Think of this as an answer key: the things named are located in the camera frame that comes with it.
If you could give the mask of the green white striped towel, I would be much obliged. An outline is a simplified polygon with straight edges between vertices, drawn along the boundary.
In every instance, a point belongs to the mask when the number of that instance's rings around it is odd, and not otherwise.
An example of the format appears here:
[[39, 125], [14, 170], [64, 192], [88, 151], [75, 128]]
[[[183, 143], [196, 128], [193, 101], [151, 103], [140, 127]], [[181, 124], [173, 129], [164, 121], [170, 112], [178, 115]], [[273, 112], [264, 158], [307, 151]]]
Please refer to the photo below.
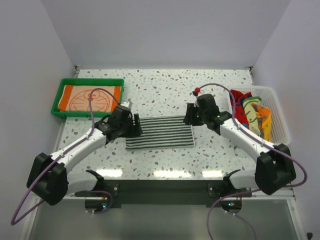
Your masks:
[[128, 151], [191, 148], [195, 146], [193, 129], [184, 123], [184, 116], [145, 117], [140, 119], [142, 134], [126, 138]]

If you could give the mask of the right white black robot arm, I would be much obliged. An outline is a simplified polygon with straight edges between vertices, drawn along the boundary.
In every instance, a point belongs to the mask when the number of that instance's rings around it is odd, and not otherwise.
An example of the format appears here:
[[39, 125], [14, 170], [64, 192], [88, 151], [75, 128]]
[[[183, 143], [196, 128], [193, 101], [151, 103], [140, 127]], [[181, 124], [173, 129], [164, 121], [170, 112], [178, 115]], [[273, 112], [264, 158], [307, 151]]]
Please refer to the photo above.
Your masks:
[[296, 179], [289, 147], [275, 145], [253, 133], [232, 118], [228, 111], [220, 111], [211, 94], [203, 94], [188, 103], [183, 122], [189, 126], [205, 125], [219, 136], [234, 142], [255, 162], [253, 170], [234, 170], [223, 177], [220, 196], [235, 196], [250, 189], [272, 195]]

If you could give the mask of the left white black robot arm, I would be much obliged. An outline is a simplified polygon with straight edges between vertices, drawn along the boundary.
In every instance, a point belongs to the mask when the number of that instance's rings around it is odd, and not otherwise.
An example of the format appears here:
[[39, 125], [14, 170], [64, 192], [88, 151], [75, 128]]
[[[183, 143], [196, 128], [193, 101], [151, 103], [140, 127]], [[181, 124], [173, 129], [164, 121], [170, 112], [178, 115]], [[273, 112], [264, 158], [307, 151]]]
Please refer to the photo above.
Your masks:
[[142, 134], [139, 114], [118, 105], [112, 114], [95, 122], [93, 127], [77, 141], [49, 155], [36, 156], [26, 186], [51, 206], [66, 195], [87, 191], [92, 196], [103, 193], [102, 177], [89, 171], [68, 176], [71, 170], [94, 151], [117, 138], [134, 138]]

